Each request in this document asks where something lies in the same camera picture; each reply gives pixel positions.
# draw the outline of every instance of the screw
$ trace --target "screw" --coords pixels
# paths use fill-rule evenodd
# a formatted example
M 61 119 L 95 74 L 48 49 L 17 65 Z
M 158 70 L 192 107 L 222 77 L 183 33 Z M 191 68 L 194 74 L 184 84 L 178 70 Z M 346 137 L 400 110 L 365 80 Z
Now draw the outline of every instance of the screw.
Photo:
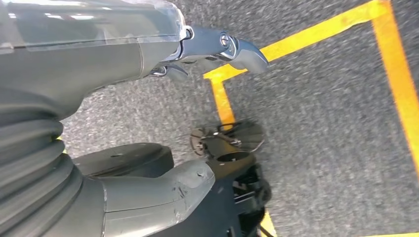
M 222 46 L 228 47 L 228 44 L 230 43 L 228 35 L 226 35 L 225 33 L 221 34 L 220 42 Z

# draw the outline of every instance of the gray plastic housing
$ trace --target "gray plastic housing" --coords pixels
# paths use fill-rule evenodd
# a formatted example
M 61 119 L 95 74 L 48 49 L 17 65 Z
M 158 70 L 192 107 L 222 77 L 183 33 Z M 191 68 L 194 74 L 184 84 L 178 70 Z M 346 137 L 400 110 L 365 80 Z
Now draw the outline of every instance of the gray plastic housing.
M 179 42 L 180 10 L 164 0 L 2 0 L 0 53 Z
M 143 16 L 154 26 L 171 21 Z M 94 179 L 80 173 L 56 139 L 59 120 L 86 95 L 147 75 L 178 46 L 169 40 L 53 50 L 14 45 L 0 54 L 0 236 L 145 237 L 194 211 L 215 181 L 205 162 L 155 179 Z

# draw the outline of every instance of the yellow floor marking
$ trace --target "yellow floor marking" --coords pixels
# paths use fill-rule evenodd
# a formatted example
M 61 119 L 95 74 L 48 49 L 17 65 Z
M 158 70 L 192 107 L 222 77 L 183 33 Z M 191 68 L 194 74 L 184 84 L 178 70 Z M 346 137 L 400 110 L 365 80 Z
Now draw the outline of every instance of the yellow floor marking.
M 388 14 L 373 19 L 374 32 L 393 93 L 394 102 L 419 174 L 419 102 L 403 50 L 391 3 L 383 2 Z
M 385 8 L 379 0 L 372 0 L 332 17 L 329 20 L 266 46 L 261 49 L 261 51 L 268 61 L 273 61 L 311 44 L 337 35 L 356 24 L 364 23 L 377 18 L 385 14 L 386 11 L 387 8 Z M 214 98 L 217 103 L 218 114 L 220 115 L 222 123 L 234 121 L 233 111 L 231 110 L 230 102 L 228 101 L 225 89 L 221 88 L 222 82 L 244 72 L 246 72 L 246 70 L 237 70 L 227 64 L 204 74 L 205 79 L 211 80 Z
M 419 237 L 419 233 L 406 233 L 406 234 L 368 236 L 368 237 Z
M 270 233 L 273 237 L 277 237 L 274 224 L 272 223 L 271 216 L 269 215 L 268 211 L 266 211 L 260 225 L 263 226 L 265 230 L 267 230 L 268 233 Z
M 370 20 L 373 21 L 382 59 L 389 77 L 390 88 L 408 140 L 416 171 L 419 172 L 419 103 L 389 0 L 372 0 L 273 43 L 261 49 L 261 51 L 270 62 L 337 35 L 356 24 Z M 246 71 L 234 69 L 230 65 L 224 65 L 204 74 L 205 79 L 211 80 L 218 114 L 222 123 L 234 122 L 233 111 L 224 89 L 223 81 Z M 262 226 L 266 229 L 273 226 L 269 214 L 265 215 Z M 419 237 L 419 234 L 390 236 Z
M 228 100 L 223 83 L 211 81 L 211 85 L 221 123 L 226 124 L 234 122 L 235 120 L 231 110 L 230 101 Z

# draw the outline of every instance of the wire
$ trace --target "wire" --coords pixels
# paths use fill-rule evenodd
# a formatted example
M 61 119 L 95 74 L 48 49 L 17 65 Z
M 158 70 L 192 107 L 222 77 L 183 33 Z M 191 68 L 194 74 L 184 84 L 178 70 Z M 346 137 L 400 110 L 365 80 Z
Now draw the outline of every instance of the wire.
M 266 237 L 274 237 L 264 227 L 260 226 L 260 231 L 266 235 Z

